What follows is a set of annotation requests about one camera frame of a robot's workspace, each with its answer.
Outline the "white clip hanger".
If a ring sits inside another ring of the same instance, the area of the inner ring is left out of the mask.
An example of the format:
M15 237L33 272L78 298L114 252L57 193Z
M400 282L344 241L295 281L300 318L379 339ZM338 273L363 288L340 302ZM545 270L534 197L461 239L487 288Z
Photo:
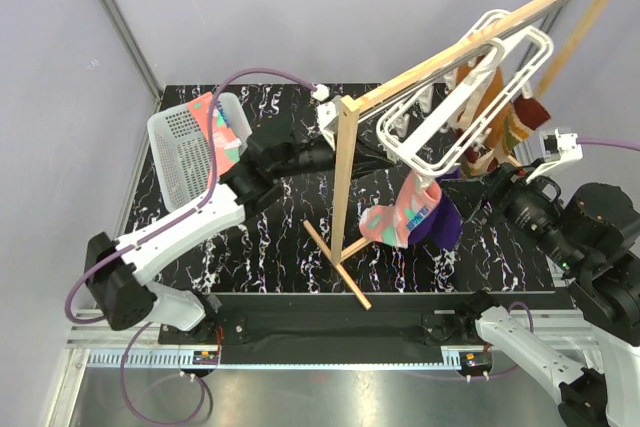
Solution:
M472 107L480 106L481 98L496 77L500 64L525 41L537 46L534 55L515 71L511 80L501 88L484 110L472 111ZM376 124L376 135L391 161L406 164L423 178L436 178L455 169L469 148L481 146L486 137L494 131L489 124L507 104L517 94L530 90L529 80L551 57L554 50L549 35L535 26L519 28L504 40L492 39L489 46L489 53L484 59L470 70L462 82L453 88L406 139L401 140L391 132L393 124L404 116L420 94L428 88L424 86L415 94L403 95L382 114ZM420 157L419 152L444 127L458 129L461 134L440 160L429 163Z

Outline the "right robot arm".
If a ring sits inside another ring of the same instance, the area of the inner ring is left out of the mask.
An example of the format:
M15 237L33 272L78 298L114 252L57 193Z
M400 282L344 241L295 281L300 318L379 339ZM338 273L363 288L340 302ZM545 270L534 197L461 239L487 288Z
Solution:
M568 292L591 325L604 370L562 356L519 325L497 300L477 292L445 321L447 334L502 350L545 389L568 426L639 423L639 214L618 186L582 185L568 203L544 190L542 163L501 166L440 187L462 219L504 222L558 266Z

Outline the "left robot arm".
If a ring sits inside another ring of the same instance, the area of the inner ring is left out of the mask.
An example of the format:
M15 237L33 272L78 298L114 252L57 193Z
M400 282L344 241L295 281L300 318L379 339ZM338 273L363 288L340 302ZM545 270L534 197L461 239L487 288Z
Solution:
M213 298L159 284L155 277L198 244L279 201L282 178L335 167L336 151L324 138L299 140L287 124L259 128L247 142L212 191L143 229L117 239L101 232L89 240L85 285L112 330L150 321L174 327L193 342L208 341L216 329Z

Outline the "pink dotted sock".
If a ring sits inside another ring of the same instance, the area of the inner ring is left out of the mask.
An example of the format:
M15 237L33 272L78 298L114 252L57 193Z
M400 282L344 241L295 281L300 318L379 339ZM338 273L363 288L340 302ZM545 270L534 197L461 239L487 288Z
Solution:
M213 94L208 92L190 101L187 106L202 133L205 136L206 152L209 153L209 141L215 147L217 174L227 172L240 157L240 139L236 136L220 102L212 103Z
M362 213L359 231L367 240L406 248L416 230L431 226L441 200L436 180L427 181L411 171L392 204L377 204Z

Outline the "striped beige sock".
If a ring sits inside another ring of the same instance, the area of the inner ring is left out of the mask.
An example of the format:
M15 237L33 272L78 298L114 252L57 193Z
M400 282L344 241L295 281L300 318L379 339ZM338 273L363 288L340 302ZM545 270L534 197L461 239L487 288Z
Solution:
M482 144L477 149L469 147L460 161L462 176L466 178L482 176L490 173L499 166L496 158L497 142L489 145Z
M504 112L496 118L493 130L492 149L499 163L506 162L519 144L551 119L550 113L538 100L523 94L509 102Z

